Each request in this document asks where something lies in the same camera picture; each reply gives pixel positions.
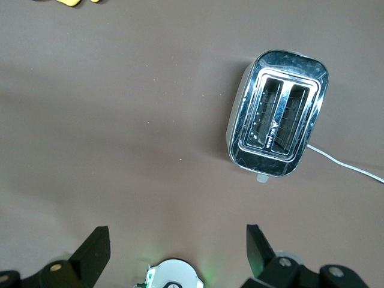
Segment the chrome and beige toaster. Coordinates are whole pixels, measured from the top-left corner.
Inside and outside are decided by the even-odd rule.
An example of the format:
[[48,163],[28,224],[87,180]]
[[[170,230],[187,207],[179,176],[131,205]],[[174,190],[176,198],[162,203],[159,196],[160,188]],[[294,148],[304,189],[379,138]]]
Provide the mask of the chrome and beige toaster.
[[261,183],[291,174],[308,146],[328,82],[326,67],[298,52],[259,55],[245,69],[230,113],[231,161]]

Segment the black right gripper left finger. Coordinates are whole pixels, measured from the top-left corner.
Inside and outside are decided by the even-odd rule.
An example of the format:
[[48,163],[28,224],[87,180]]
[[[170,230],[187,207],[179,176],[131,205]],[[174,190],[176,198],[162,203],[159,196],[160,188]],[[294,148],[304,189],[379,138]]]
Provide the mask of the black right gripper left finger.
[[30,277],[0,271],[0,288],[94,288],[109,260],[109,228],[98,226],[69,259],[50,262]]

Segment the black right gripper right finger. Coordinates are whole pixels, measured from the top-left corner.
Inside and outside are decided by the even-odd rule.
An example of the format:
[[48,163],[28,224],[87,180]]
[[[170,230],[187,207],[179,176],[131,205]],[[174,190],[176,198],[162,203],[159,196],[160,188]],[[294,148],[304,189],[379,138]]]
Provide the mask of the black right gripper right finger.
[[246,231],[247,258],[253,276],[241,288],[369,288],[346,266],[328,264],[314,272],[297,255],[274,251],[257,224],[248,224]]

